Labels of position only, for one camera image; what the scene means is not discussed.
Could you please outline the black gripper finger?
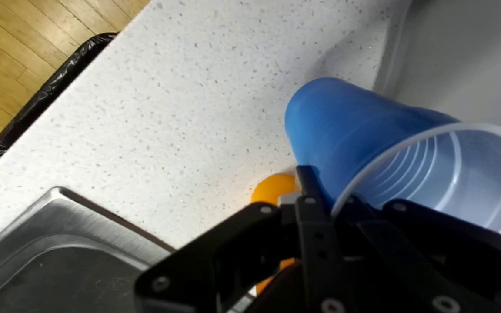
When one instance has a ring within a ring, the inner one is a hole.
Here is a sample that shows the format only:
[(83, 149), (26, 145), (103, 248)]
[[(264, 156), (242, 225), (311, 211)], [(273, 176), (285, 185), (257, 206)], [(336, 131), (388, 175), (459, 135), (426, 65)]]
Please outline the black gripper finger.
[(297, 168), (301, 197), (296, 202), (301, 265), (308, 303), (341, 303), (344, 286), (341, 279), (341, 251), (332, 220), (324, 208), (313, 169)]

